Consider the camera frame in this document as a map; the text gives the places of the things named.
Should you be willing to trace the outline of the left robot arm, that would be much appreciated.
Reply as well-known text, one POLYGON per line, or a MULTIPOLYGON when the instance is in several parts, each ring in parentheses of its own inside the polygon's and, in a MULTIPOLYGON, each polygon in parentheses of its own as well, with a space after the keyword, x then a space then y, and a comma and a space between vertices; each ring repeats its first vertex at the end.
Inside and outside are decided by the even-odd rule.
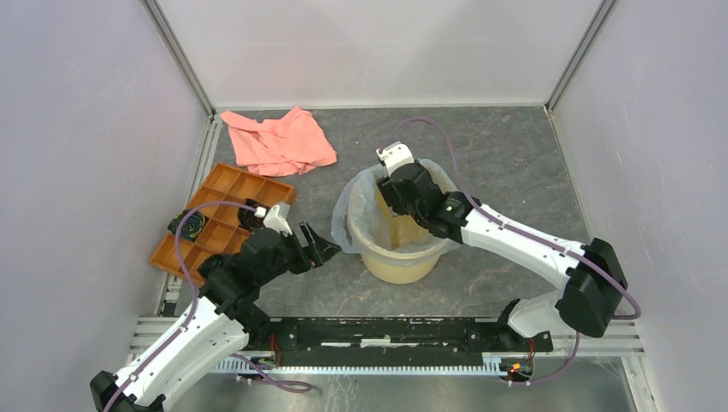
POLYGON ((185 313, 139 358, 90 382, 99 411, 168 411, 220 361, 270 338, 270 316, 256 306, 263 285, 280 275, 318 268, 341 251, 300 224, 306 243, 293 233, 256 229, 234 254, 201 264, 205 282, 185 313))

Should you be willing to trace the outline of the blue plastic trash bag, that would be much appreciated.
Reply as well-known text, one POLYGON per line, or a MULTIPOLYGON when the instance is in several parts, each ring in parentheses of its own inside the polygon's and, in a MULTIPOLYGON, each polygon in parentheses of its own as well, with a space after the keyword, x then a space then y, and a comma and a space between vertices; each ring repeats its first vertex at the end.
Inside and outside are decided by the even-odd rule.
POLYGON ((433 236, 411 216, 382 206, 377 183, 385 176, 385 168, 375 165, 345 185, 331 217, 331 237, 343 252, 405 267, 459 248, 452 240, 433 236))

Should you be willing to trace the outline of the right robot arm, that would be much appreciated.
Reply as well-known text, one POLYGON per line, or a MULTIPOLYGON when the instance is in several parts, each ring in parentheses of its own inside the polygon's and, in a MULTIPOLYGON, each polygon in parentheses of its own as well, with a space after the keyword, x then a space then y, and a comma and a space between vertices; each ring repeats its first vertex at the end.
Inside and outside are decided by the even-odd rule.
POLYGON ((377 186, 395 214, 412 217, 434 237, 496 253, 554 286, 502 312, 495 336, 503 348, 517 350, 562 326, 601 337, 616 318, 628 284, 608 242, 582 244, 509 221, 461 191, 443 191, 420 161, 387 172, 377 186))

